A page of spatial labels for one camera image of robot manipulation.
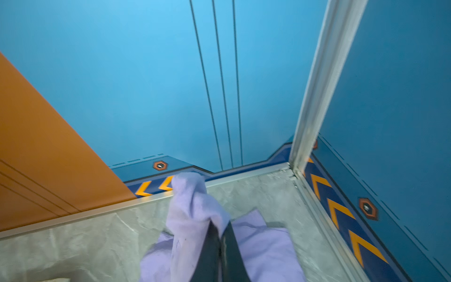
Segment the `orange door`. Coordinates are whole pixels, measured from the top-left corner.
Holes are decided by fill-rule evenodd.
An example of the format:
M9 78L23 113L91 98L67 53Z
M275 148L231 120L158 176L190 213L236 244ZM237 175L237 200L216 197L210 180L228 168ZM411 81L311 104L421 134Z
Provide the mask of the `orange door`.
M135 199L2 54L0 198L0 230Z

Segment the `metal trim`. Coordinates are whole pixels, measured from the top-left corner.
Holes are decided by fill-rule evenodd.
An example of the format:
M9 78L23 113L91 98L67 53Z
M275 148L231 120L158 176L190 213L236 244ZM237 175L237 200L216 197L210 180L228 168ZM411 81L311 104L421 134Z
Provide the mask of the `metal trim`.
M253 177L253 176L271 173L274 171L287 170L287 169L290 169L288 166L288 163L284 162L284 163L280 163L277 165L267 166L264 168L256 169L253 171L243 172L243 173L239 173L239 174L235 174L235 175L231 175L231 176L226 176L226 177L223 177L220 179L207 181L207 182L205 182L205 185L207 186L207 188L209 188L209 187L213 187L216 185L221 185L224 183L241 180L244 178L249 178L249 177ZM172 197L173 195L174 194L172 193L172 191L166 191L166 192L154 194L154 195L151 195L148 197L142 197L142 198L126 201L126 202L115 203L115 204L112 204L112 205L109 205L106 207L95 208L95 209L91 209L91 210L80 212L80 213L70 214L70 215L67 215L64 217L58 217L58 218L54 218L54 219L50 219L50 220L46 220L46 221L42 221L42 222L37 222L34 224L25 225L22 227L17 227L14 229L1 231L0 232L0 240L6 239L6 238L9 238L12 236L22 235L25 233L31 233L31 232L39 231L42 229L47 229L47 228L51 228L51 227L55 227L55 226L59 226L59 225L63 225L63 224L71 223L71 222L80 221L83 219L88 219L91 217L95 217L95 216L99 216L99 215L103 215L103 214L107 214L107 213L117 212L117 211L120 211L120 210L123 210L126 208L136 207L136 206L139 206L142 204L169 198L169 197Z
M368 0L329 0L291 147L291 169L307 165Z
M365 271L360 266L359 262L349 249L332 220L329 218L326 210L322 207L312 189L309 188L310 185L307 183L306 179L300 173L296 172L295 177L293 178L293 181L295 182L301 197L306 203L307 208L317 222L321 232L329 242L350 281L370 282Z

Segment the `blue wall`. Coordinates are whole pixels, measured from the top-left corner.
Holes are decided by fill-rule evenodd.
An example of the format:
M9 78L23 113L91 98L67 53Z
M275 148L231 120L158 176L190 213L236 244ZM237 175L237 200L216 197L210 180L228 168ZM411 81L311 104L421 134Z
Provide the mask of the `blue wall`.
M370 0L320 131L448 272L450 11Z
M235 41L231 0L2 1L0 51L107 165L216 172L293 135L326 3L237 1Z

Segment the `purple towel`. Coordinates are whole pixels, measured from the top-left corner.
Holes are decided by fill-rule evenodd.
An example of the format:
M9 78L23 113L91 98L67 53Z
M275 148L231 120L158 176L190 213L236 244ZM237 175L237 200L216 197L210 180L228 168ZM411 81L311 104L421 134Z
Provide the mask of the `purple towel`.
M189 282L209 222L222 235L230 220L230 215L207 194L199 174L181 173L173 178L172 187L174 197L166 225L174 237L162 233L145 254L140 282ZM268 228L258 210L236 219L232 227L252 282L306 281L285 228Z

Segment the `marble tile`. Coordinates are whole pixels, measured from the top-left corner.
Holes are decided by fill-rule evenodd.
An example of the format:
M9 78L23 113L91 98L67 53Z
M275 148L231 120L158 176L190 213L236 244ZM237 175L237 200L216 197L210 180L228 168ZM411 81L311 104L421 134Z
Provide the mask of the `marble tile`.
M208 192L233 218L258 208L268 226L288 228L309 282L348 281L290 176L279 171ZM0 282L135 282L140 259L166 228L169 200L1 240Z

